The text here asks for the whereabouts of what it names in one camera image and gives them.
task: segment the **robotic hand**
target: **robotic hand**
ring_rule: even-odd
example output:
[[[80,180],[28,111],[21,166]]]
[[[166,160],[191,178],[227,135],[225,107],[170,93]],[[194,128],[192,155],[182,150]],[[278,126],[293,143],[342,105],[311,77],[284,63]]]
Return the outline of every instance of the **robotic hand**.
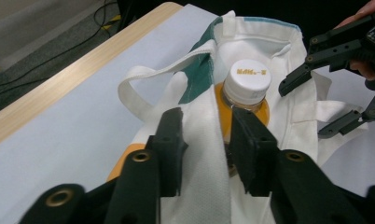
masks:
[[[349,70],[351,59],[371,62],[375,67],[375,13],[313,37],[304,64],[281,82],[278,91],[281,96],[286,96],[309,80],[311,71],[319,67],[330,65],[330,72]],[[375,80],[367,80],[365,84],[368,89],[375,91]],[[363,113],[355,110],[347,113],[320,130],[318,136],[330,138],[337,133],[347,134],[361,124],[371,121],[375,121],[375,96]]]

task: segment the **table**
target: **table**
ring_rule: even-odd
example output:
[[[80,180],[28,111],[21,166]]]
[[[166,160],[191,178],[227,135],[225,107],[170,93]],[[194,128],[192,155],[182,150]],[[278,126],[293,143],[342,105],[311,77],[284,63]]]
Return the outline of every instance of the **table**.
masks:
[[[0,142],[93,75],[182,6],[164,3],[0,111]]]
[[[104,183],[142,124],[118,100],[123,75],[134,65],[159,69],[186,55],[214,18],[197,7],[163,4],[2,110],[0,223],[16,223],[37,196],[61,183],[77,183],[86,191]],[[344,76],[349,75],[328,74],[333,90],[347,90],[329,95],[342,101],[351,95],[352,104],[368,104],[368,94],[359,96],[361,80],[353,85],[355,77],[346,82]],[[153,84],[133,83],[141,89]],[[144,97],[156,102],[152,96],[161,90]],[[326,174],[364,194],[375,184],[375,148],[362,147],[374,142],[373,133],[354,139],[329,159]]]

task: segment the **white table surface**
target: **white table surface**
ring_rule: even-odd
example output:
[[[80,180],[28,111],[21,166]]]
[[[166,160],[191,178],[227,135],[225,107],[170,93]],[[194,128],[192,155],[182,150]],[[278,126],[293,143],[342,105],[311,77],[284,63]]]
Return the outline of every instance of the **white table surface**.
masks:
[[[45,190],[77,183],[86,191],[103,184],[142,125],[119,101],[117,88],[135,65],[162,68],[185,55],[216,15],[186,6],[56,104],[0,144],[0,223],[16,223]],[[360,77],[320,74],[334,80],[330,99],[365,107],[372,92]],[[135,82],[155,103],[170,75]],[[375,123],[324,165],[336,184],[365,194],[375,184]]]

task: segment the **wooden table edge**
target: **wooden table edge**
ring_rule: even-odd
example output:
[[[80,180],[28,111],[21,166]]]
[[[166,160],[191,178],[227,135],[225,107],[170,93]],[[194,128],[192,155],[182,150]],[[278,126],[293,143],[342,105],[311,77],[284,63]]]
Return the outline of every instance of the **wooden table edge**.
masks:
[[[0,143],[181,8],[182,6],[176,3],[163,3],[99,47],[64,68],[54,77],[1,110]]]

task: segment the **white fabric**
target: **white fabric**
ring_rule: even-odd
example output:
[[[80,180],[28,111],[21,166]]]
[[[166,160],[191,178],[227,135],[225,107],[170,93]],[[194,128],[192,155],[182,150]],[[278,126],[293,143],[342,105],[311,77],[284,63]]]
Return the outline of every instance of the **white fabric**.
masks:
[[[185,73],[178,72],[163,98],[153,106],[132,88],[132,80],[177,72],[201,54],[210,53],[214,59],[216,84],[226,77],[233,63],[252,59],[264,63],[271,72],[272,83],[266,95],[271,113],[268,128],[277,138],[280,149],[303,151],[322,164],[337,147],[359,135],[357,132],[348,137],[318,141],[317,120],[329,122],[355,108],[342,102],[318,101],[326,98],[330,84],[326,78],[313,74],[314,79],[287,96],[279,95],[279,83],[303,63],[306,55],[301,32],[296,26],[263,18],[236,18],[233,12],[223,19],[224,23],[214,28],[215,41],[209,40],[164,69],[134,67],[118,88],[121,102],[146,122],[134,143],[146,142],[156,131],[165,110],[181,106],[184,112],[184,138],[189,147],[184,158],[182,192],[178,198],[161,199],[163,223],[273,223],[274,220],[269,198],[245,195],[239,177],[228,177],[214,85],[191,103],[178,105],[188,87]]]

